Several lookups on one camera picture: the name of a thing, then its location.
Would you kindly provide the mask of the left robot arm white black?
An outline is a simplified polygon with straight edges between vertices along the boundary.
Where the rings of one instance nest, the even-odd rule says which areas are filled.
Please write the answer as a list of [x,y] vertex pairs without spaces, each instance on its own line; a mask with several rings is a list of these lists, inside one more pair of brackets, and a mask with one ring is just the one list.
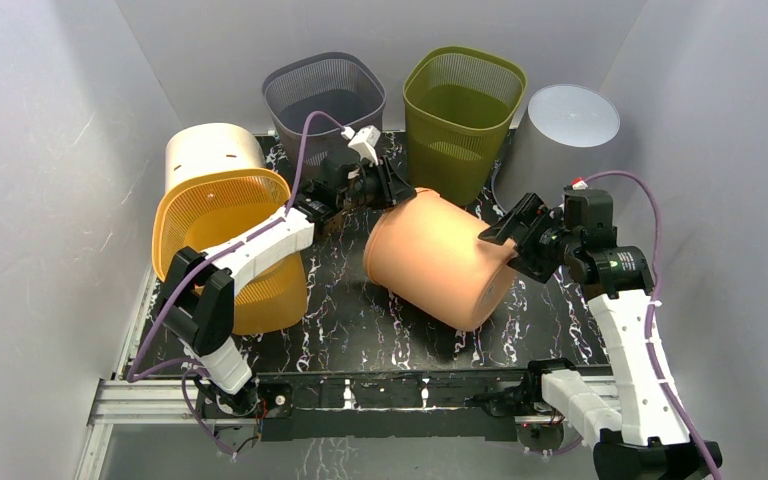
[[256,376],[233,339],[234,302],[269,268],[310,247],[341,214],[385,210],[416,191],[374,148],[330,154],[319,173],[259,224],[206,250],[180,248],[171,258],[154,326],[184,345],[194,383],[235,416],[260,406]]

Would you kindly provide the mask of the orange round plastic bucket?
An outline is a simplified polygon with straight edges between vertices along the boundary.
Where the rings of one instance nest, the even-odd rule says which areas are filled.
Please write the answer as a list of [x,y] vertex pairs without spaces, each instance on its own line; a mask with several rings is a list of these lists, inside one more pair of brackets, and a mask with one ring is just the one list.
[[465,331],[481,326],[511,289],[517,272],[510,242],[479,239],[488,224],[418,187],[386,211],[367,240],[368,279],[440,322]]

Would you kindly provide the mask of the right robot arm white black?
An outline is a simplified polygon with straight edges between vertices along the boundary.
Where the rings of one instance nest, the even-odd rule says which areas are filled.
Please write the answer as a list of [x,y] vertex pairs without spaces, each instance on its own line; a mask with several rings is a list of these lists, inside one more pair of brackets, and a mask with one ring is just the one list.
[[715,478],[722,453],[693,427],[655,325],[655,283],[642,251],[617,243],[613,199],[604,190],[564,191],[549,208],[526,194],[479,239],[512,241],[509,266],[540,283],[565,268],[577,283],[607,349],[619,406],[611,407],[566,359],[532,361],[525,405],[562,414],[592,449],[600,479]]

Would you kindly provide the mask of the light grey round bucket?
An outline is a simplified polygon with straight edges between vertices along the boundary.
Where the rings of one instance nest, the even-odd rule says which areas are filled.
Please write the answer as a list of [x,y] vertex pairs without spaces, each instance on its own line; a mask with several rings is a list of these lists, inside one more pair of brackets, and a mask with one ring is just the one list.
[[620,127],[614,104],[595,90],[573,84],[538,90],[491,180],[496,204],[506,213],[527,193],[560,204],[567,185],[599,170]]

